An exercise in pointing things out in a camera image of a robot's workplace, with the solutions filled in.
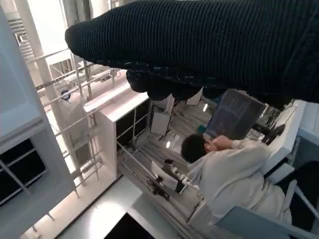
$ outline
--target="floor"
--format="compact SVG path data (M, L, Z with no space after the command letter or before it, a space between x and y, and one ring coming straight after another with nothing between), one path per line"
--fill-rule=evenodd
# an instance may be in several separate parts
M177 238L139 188L122 177L57 239L104 239L126 213L156 239Z

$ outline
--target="light fixture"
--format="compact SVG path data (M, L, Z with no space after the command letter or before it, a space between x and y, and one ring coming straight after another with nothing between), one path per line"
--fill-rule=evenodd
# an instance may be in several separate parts
M207 110L208 104L205 104L203 111L205 112Z

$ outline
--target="white cabinet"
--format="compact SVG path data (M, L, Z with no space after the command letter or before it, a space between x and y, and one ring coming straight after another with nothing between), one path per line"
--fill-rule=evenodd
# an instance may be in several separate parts
M118 174L117 152L120 144L132 142L148 126L149 97L147 93L131 90L124 76L112 90L92 100L90 104L102 102L104 107L96 113L98 125L98 151L112 177Z

